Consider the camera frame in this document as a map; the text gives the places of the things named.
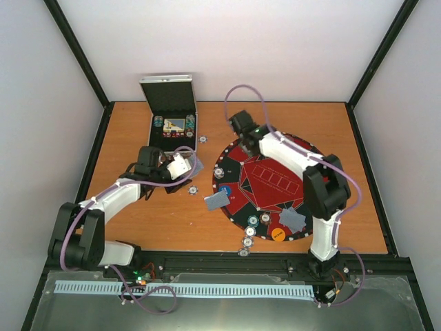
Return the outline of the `grey card deck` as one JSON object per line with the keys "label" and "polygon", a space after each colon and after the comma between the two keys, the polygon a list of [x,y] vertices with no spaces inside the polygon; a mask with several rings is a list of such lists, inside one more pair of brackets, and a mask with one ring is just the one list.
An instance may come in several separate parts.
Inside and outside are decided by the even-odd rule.
{"label": "grey card deck", "polygon": [[198,173],[204,168],[204,165],[202,161],[195,155],[189,158],[189,163],[191,165],[190,172],[192,173],[190,178],[192,179],[193,177],[198,175]]}

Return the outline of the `poker chip stack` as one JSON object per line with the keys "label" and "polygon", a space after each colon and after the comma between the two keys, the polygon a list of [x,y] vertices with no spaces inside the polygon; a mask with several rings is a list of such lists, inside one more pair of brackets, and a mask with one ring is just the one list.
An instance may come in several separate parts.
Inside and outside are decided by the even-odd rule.
{"label": "poker chip stack", "polygon": [[213,170],[213,175],[216,179],[222,179],[225,176],[225,171],[220,167],[215,167]]}

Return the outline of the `blue patterned playing card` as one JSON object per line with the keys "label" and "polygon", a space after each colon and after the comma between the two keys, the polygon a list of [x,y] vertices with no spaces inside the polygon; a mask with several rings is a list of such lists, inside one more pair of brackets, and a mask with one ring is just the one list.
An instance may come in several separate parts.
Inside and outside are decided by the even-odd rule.
{"label": "blue patterned playing card", "polygon": [[293,209],[283,209],[279,216],[280,224],[285,226],[294,226],[300,221],[299,214]]}
{"label": "blue patterned playing card", "polygon": [[297,212],[289,212],[285,217],[286,226],[293,232],[301,232],[306,226],[306,216]]}
{"label": "blue patterned playing card", "polygon": [[209,211],[223,208],[230,204],[229,197],[227,196],[227,193],[224,190],[214,193],[211,196],[205,197],[204,202]]}

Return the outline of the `blue small blind button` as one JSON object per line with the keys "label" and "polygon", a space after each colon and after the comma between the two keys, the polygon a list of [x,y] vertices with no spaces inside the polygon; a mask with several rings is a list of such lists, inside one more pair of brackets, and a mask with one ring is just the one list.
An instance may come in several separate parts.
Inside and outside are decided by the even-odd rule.
{"label": "blue small blind button", "polygon": [[224,191],[227,196],[232,193],[232,189],[228,185],[221,185],[219,191]]}

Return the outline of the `blue green fifty chip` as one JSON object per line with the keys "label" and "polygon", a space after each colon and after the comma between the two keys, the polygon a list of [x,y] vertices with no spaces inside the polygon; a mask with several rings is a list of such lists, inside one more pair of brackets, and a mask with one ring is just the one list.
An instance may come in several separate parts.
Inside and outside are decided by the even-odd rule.
{"label": "blue green fifty chip", "polygon": [[251,215],[248,217],[247,223],[248,223],[248,226],[256,228],[259,225],[260,220],[256,215]]}

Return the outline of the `blue orange ten chip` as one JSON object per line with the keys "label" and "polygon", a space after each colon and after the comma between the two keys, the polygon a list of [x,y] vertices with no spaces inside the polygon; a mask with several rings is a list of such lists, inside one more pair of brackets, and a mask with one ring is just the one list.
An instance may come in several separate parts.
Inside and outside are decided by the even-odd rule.
{"label": "blue orange ten chip", "polygon": [[244,230],[246,237],[255,237],[256,236],[256,228],[252,226],[247,226]]}
{"label": "blue orange ten chip", "polygon": [[242,245],[244,248],[251,248],[254,245],[254,240],[252,237],[244,237],[242,240]]}

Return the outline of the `orange big blind button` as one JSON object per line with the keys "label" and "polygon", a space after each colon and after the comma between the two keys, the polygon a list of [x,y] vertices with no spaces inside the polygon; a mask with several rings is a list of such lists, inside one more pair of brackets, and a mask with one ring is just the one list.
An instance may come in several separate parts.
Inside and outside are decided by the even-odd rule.
{"label": "orange big blind button", "polygon": [[271,231],[271,238],[276,242],[282,242],[286,238],[286,233],[282,228],[274,228]]}

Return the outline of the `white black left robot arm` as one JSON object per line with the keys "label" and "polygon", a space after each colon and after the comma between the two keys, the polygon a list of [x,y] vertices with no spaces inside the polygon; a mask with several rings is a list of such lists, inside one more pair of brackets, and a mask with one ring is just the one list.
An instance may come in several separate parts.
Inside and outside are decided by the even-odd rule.
{"label": "white black left robot arm", "polygon": [[48,258],[58,261],[65,271],[118,265],[127,277],[137,277],[143,269],[141,249],[133,243],[105,240],[106,224],[130,204],[148,200],[155,188],[173,193],[190,183],[196,164],[196,153],[190,147],[167,154],[160,148],[143,146],[138,159],[110,187],[59,208]]}

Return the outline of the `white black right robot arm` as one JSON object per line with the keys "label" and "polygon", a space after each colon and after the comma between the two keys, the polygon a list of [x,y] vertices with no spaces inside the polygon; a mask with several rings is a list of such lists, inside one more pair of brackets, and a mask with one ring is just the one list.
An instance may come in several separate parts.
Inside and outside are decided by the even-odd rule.
{"label": "white black right robot arm", "polygon": [[340,159],[334,154],[312,152],[273,126],[258,125],[245,110],[227,118],[227,122],[247,154],[273,159],[302,180],[303,201],[313,225],[309,272],[315,279],[329,276],[338,262],[340,216],[351,196]]}

